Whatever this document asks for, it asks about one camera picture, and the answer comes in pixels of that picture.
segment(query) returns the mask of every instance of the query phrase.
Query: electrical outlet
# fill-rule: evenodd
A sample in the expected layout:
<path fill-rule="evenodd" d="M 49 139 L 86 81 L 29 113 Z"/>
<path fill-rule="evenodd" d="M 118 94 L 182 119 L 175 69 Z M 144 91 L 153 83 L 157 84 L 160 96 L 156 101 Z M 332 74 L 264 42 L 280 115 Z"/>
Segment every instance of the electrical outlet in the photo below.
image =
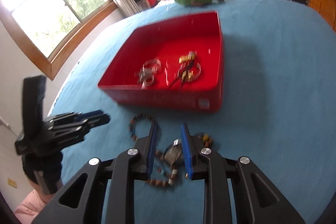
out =
<path fill-rule="evenodd" d="M 14 188 L 17 188 L 17 184 L 16 184 L 16 181 L 15 180 L 12 180 L 10 178 L 8 178 L 8 185 L 14 187 Z"/>

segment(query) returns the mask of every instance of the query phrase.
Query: metal bolt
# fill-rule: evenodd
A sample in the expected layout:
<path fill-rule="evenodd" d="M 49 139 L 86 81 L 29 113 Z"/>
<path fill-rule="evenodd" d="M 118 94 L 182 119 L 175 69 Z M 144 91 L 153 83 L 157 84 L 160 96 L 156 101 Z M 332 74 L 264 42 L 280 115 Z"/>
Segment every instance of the metal bolt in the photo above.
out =
<path fill-rule="evenodd" d="M 209 155 L 211 153 L 210 148 L 202 148 L 201 153 L 204 155 Z"/>
<path fill-rule="evenodd" d="M 248 157 L 241 157 L 240 162 L 242 164 L 248 164 L 248 163 L 250 163 L 250 159 Z"/>
<path fill-rule="evenodd" d="M 138 153 L 138 150 L 136 148 L 131 148 L 127 151 L 127 154 L 129 155 L 136 155 Z"/>
<path fill-rule="evenodd" d="M 97 165 L 98 163 L 99 163 L 98 158 L 92 158 L 92 159 L 89 160 L 90 165 Z"/>

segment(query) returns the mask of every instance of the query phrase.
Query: red box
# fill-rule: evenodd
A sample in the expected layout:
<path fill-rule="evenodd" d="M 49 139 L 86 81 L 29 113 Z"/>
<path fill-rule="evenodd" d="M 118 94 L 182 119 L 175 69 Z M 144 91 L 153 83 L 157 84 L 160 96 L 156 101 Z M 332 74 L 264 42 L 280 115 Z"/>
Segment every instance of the red box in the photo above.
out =
<path fill-rule="evenodd" d="M 196 51 L 199 77 L 170 88 L 180 68 L 179 57 Z M 137 84 L 142 65 L 158 59 L 162 65 L 154 83 Z M 216 111 L 222 102 L 223 38 L 216 11 L 189 14 L 134 30 L 100 79 L 98 87 L 120 104 Z"/>

